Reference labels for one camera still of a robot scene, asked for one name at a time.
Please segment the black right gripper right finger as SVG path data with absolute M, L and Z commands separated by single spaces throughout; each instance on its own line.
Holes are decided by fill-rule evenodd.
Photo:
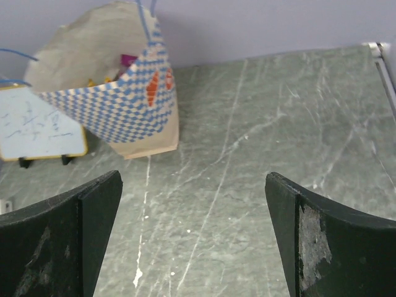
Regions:
M 276 172 L 265 196 L 290 296 L 395 296 L 395 221 Z

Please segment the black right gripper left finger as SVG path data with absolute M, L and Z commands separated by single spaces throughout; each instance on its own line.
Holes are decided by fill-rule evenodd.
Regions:
M 93 296 L 122 191 L 113 170 L 1 215 L 1 296 Z

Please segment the blue checkered paper bag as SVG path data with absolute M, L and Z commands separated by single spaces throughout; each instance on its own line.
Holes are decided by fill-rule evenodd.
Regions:
M 126 69 L 122 54 L 137 59 Z M 105 77 L 114 81 L 103 84 Z M 173 70 L 160 24 L 140 1 L 114 1 L 60 27 L 29 62 L 24 79 L 124 158 L 178 146 Z M 98 85 L 87 87 L 89 79 Z

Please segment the purple snack pouch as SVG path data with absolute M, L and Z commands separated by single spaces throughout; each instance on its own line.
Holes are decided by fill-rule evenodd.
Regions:
M 128 54 L 120 55 L 120 65 L 124 68 L 129 68 L 137 59 L 137 56 L 131 56 Z

